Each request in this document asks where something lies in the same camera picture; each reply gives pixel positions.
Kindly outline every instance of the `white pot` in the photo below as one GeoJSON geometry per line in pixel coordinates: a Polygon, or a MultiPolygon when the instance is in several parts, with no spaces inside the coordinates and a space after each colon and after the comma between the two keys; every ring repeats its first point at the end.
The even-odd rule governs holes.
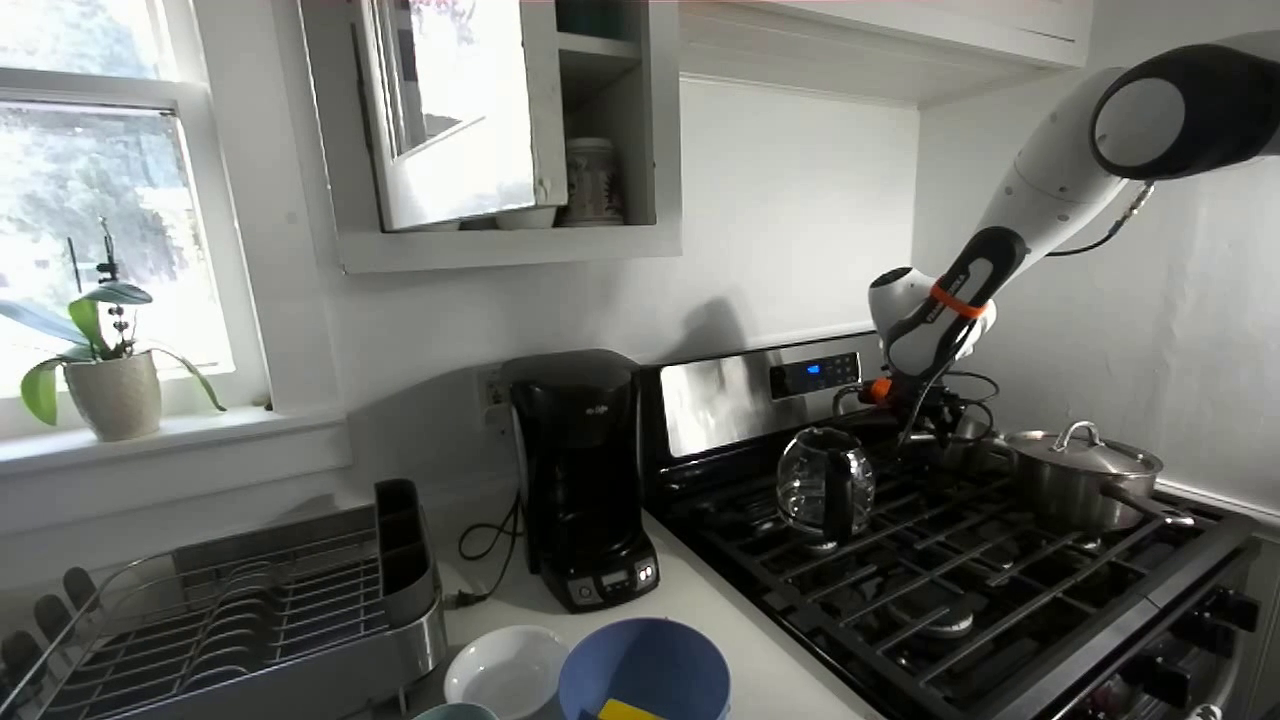
{"type": "Polygon", "coordinates": [[[161,434],[161,379],[150,353],[67,366],[67,394],[101,441],[137,441],[161,434]]]}

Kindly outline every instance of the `robotic arm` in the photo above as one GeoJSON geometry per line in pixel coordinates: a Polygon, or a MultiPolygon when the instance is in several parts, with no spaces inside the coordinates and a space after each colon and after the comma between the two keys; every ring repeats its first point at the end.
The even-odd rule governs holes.
{"type": "Polygon", "coordinates": [[[892,270],[870,280],[888,375],[864,398],[914,401],[993,323],[993,297],[1102,214],[1126,182],[1198,175],[1280,153],[1280,34],[1190,43],[1099,73],[1019,149],[978,232],[941,280],[892,270]]]}

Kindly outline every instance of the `open cabinet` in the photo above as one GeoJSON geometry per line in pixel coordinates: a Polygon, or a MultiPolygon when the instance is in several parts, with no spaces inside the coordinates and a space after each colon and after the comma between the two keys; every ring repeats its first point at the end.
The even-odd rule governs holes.
{"type": "Polygon", "coordinates": [[[297,10],[349,272],[680,253],[676,6],[297,0],[297,10]],[[613,149],[602,187],[613,214],[585,222],[573,214],[585,201],[585,174],[566,157],[600,140],[613,149]]]}

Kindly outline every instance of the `yellow sponge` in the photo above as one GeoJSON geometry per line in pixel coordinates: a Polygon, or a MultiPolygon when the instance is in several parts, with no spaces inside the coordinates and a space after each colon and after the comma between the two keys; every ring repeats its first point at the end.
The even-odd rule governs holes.
{"type": "Polygon", "coordinates": [[[658,720],[658,715],[651,715],[647,708],[635,708],[628,702],[609,696],[600,708],[600,720],[658,720]]]}

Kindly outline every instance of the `electrical outlet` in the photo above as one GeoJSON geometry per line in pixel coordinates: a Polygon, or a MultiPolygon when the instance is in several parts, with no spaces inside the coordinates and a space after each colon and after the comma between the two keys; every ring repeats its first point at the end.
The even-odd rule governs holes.
{"type": "Polygon", "coordinates": [[[496,436],[511,434],[511,384],[478,379],[478,428],[496,436]]]}

